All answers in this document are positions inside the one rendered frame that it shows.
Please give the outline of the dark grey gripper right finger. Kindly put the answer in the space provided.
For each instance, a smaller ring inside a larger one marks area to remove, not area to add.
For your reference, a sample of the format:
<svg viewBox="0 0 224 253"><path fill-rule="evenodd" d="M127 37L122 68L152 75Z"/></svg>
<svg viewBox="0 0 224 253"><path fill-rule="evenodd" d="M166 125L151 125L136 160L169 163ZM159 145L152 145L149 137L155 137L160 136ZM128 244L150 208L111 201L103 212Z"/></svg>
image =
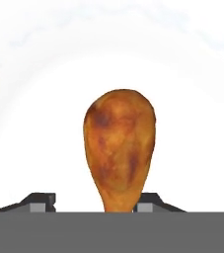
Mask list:
<svg viewBox="0 0 224 253"><path fill-rule="evenodd" d="M177 207L166 204L157 193L142 193L139 201L133 208L134 212L184 212Z"/></svg>

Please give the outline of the brown chicken drumstick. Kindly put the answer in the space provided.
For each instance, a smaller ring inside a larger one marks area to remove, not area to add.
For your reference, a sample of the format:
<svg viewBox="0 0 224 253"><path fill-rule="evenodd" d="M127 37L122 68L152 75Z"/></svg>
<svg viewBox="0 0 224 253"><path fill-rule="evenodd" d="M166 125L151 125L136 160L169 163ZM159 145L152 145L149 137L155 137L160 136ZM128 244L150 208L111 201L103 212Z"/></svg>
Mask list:
<svg viewBox="0 0 224 253"><path fill-rule="evenodd" d="M147 179L156 117L139 92L112 90L87 110L83 124L88 166L106 212L131 212Z"/></svg>

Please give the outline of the white plate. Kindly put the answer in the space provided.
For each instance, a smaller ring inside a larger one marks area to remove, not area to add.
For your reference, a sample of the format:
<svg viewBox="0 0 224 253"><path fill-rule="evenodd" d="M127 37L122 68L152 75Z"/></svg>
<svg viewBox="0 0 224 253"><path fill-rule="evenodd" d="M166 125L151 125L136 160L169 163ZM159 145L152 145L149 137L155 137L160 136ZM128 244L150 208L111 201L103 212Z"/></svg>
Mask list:
<svg viewBox="0 0 224 253"><path fill-rule="evenodd" d="M145 190L224 211L224 0L0 0L0 208L102 209L83 120L118 88L155 109Z"/></svg>

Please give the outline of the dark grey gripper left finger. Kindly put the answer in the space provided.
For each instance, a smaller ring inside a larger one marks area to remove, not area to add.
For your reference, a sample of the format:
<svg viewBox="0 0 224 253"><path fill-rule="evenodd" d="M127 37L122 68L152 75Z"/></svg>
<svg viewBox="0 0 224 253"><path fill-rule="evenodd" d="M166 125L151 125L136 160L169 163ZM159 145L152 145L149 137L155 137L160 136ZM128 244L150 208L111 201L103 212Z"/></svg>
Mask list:
<svg viewBox="0 0 224 253"><path fill-rule="evenodd" d="M19 203L1 208L0 212L56 212L55 201L56 195L54 193L31 193Z"/></svg>

